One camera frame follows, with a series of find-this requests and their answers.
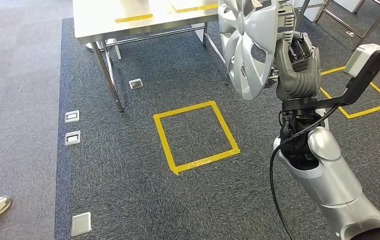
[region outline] cable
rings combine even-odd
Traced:
[[[291,136],[290,138],[284,140],[283,142],[278,145],[278,147],[272,152],[271,160],[269,162],[269,183],[271,185],[271,193],[272,193],[272,199],[274,200],[275,209],[277,210],[278,216],[280,217],[281,223],[288,235],[288,237],[291,240],[294,240],[293,236],[290,233],[290,230],[287,227],[287,224],[285,223],[284,217],[281,213],[280,206],[278,205],[277,196],[275,195],[275,188],[274,188],[274,174],[273,174],[273,166],[274,166],[274,159],[277,155],[278,151],[282,148],[282,146],[289,141],[297,138],[298,136],[304,134],[305,132],[308,132],[312,129],[314,129],[318,124],[320,124],[322,121],[324,121],[326,118],[328,118],[333,112],[335,112],[339,107],[339,104],[336,104],[333,108],[331,108],[324,116],[322,116],[318,121],[310,125],[309,127],[301,130],[300,132],[296,133],[295,135]]]

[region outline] dark carpet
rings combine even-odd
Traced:
[[[329,9],[348,15],[335,4]],[[354,21],[371,19],[370,9],[380,11],[367,1]],[[343,66],[357,41],[325,14],[318,25],[302,21],[300,30],[320,48],[322,70]],[[209,34],[220,46],[217,32],[217,23],[210,24]],[[368,41],[380,44],[380,27]],[[56,239],[70,238],[71,216],[84,212],[91,212],[93,229],[77,240],[287,239],[268,179],[279,131],[274,89],[252,101],[240,99],[224,85],[224,68],[213,49],[203,48],[193,32],[124,45],[121,54],[121,61],[114,59],[114,74],[124,114],[117,111],[94,54],[75,40],[73,20],[63,21]],[[131,90],[128,81],[137,78],[144,87]],[[334,73],[322,86],[338,96],[347,80]],[[380,73],[374,82],[380,88]],[[346,108],[349,113],[380,105],[380,94],[370,88]],[[175,175],[153,114],[208,100],[217,103],[241,153]],[[72,110],[79,110],[81,119],[66,125],[63,116]],[[162,125],[177,165],[230,149],[210,108],[163,118]],[[380,210],[380,111],[350,120],[336,112],[330,128]],[[81,143],[65,147],[64,134],[77,130]],[[275,169],[278,199],[295,239],[330,239],[316,205],[278,161]]]

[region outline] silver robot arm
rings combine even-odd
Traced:
[[[280,76],[279,84],[284,89],[284,91],[280,91],[277,88],[277,95],[279,96],[281,92],[285,93],[284,106],[285,103],[298,101],[296,99],[291,100],[292,98],[309,99],[310,96],[313,96],[312,91],[314,91],[314,87],[320,76],[316,75],[319,69],[318,58],[315,56],[315,53],[317,53],[316,49],[312,48],[311,50],[312,55],[308,59],[309,63],[305,70],[306,73],[298,73],[292,67],[288,48],[281,46],[283,44],[285,43],[280,41],[277,44],[276,61]],[[380,69],[380,66],[377,66],[377,61],[380,62],[379,54],[380,46],[378,45],[366,44],[358,47],[344,70],[345,73],[352,77],[347,91],[354,94],[353,90],[358,88],[360,84],[369,84],[376,74],[375,71],[379,71]],[[357,89],[357,97],[359,97],[363,90]],[[348,105],[356,101],[356,99],[344,97],[343,95],[343,97],[335,102],[340,101],[342,104]],[[305,108],[303,107],[303,103],[299,104],[301,106],[296,107],[298,111],[305,111],[309,108],[314,109],[313,106]],[[316,109],[315,114],[322,116],[325,114],[325,110]],[[308,112],[301,114],[303,117],[308,115]],[[295,115],[292,118],[292,120],[297,121]],[[341,155],[337,141],[328,130],[328,121],[325,120],[325,122],[325,127],[317,126],[308,132],[306,138],[298,139],[299,142],[306,141],[302,146],[308,146],[308,149],[304,151],[302,146],[292,143],[290,146],[296,146],[298,149],[294,151],[290,147],[286,151],[287,156],[293,159],[287,158],[281,150],[278,152],[278,158],[287,166],[292,176],[300,182],[310,198],[318,204],[328,222],[333,239],[380,240],[380,211],[362,193],[361,184]],[[293,124],[293,126],[289,126],[288,128],[292,129],[293,133],[295,133],[298,131],[298,127],[299,129],[304,128],[303,126],[297,126],[297,124]],[[280,145],[282,137],[286,138],[291,135],[287,132],[282,130],[281,135],[274,141],[274,148]],[[300,150],[303,151],[303,154],[312,154],[311,162],[315,162],[316,165],[306,164],[303,162],[305,159],[293,156],[294,154],[299,154]]]
[[[284,113],[274,152],[280,161],[318,204],[333,239],[380,240],[380,212],[362,193],[328,130],[327,119],[311,128],[321,121],[325,108],[355,103],[380,70],[380,46],[358,47],[344,70],[352,77],[345,93],[317,101],[319,50],[306,33],[294,31],[292,1],[271,0],[271,5],[260,9],[251,0],[219,3],[222,47],[236,92],[251,100],[278,82],[276,94],[283,101]],[[253,46],[265,52],[263,62],[252,56]]]
[[[280,142],[277,138],[274,147]],[[316,127],[309,132],[308,145],[319,161],[313,169],[296,169],[280,151],[278,159],[318,204],[333,239],[351,240],[369,230],[380,229],[380,211],[362,193],[362,186],[342,157],[331,132],[325,127]]]

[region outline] table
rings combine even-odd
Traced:
[[[380,5],[380,1],[378,1],[378,0],[372,0],[372,1]],[[372,33],[372,31],[374,31],[374,29],[378,26],[378,24],[380,23],[380,15],[379,15],[378,18],[377,18],[377,20],[372,24],[372,26],[368,29],[368,31],[365,34],[360,34],[352,26],[350,26],[349,24],[345,23],[342,19],[340,19],[335,14],[333,14],[332,12],[330,12],[329,10],[326,9],[326,7],[327,7],[327,5],[328,5],[329,2],[330,2],[330,0],[326,1],[326,5],[323,7],[321,13],[319,14],[319,16],[315,20],[315,22],[318,22],[318,20],[322,16],[322,13],[328,14],[332,19],[336,20],[339,24],[341,24],[342,26],[344,26],[345,28],[347,28],[348,30],[350,30],[353,33],[353,35],[355,35],[355,36],[357,36],[357,37],[360,38],[360,40],[358,41],[358,43],[356,44],[356,46],[354,47],[354,49],[356,49],[359,45],[361,45],[366,40],[366,38],[369,37],[369,35]],[[365,2],[365,0],[360,0],[358,2],[358,4],[355,6],[355,8],[353,10],[354,14],[357,14],[358,10],[360,9],[360,7],[363,5],[364,2]]]
[[[208,40],[215,52],[220,54],[207,34],[207,23],[218,20],[217,3],[217,0],[98,0],[96,2],[93,0],[73,0],[75,37],[81,44],[91,43],[116,106],[123,113],[124,109],[116,91],[112,59],[108,47],[203,30],[203,46],[206,46]],[[197,23],[204,23],[204,25],[119,40],[109,44],[105,42],[108,39]],[[103,46],[107,65],[97,47],[97,42],[101,42]]]

